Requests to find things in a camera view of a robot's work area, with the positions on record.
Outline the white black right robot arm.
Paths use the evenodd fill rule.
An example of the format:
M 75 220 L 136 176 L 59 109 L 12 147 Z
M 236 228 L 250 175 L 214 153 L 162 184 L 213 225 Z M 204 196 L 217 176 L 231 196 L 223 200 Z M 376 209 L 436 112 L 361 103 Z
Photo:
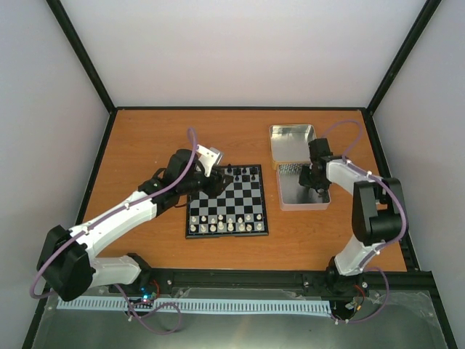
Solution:
M 299 184 L 328 192 L 338 185 L 352 195 L 352 237 L 325 271 L 325 287 L 343 294 L 360 280 L 367 264 L 386 246 L 398 242 L 406 233 L 408 219 L 403 190 L 396 178 L 383 178 L 356 166 L 344 156 L 331 152 L 328 140 L 308 142 L 310 164 L 304 165 Z

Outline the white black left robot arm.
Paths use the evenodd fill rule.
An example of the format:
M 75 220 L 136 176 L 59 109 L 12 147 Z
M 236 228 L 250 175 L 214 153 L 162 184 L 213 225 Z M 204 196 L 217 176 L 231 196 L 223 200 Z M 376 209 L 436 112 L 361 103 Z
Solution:
M 138 254 L 100 257 L 100 252 L 133 228 L 178 205 L 182 196 L 203 192 L 216 198 L 233 177 L 219 169 L 223 157 L 215 148 L 197 145 L 179 149 L 167 167 L 159 169 L 128 198 L 107 212 L 46 235 L 37 269 L 52 291 L 71 301 L 88 289 L 112 284 L 144 292 L 151 284 L 151 267 Z

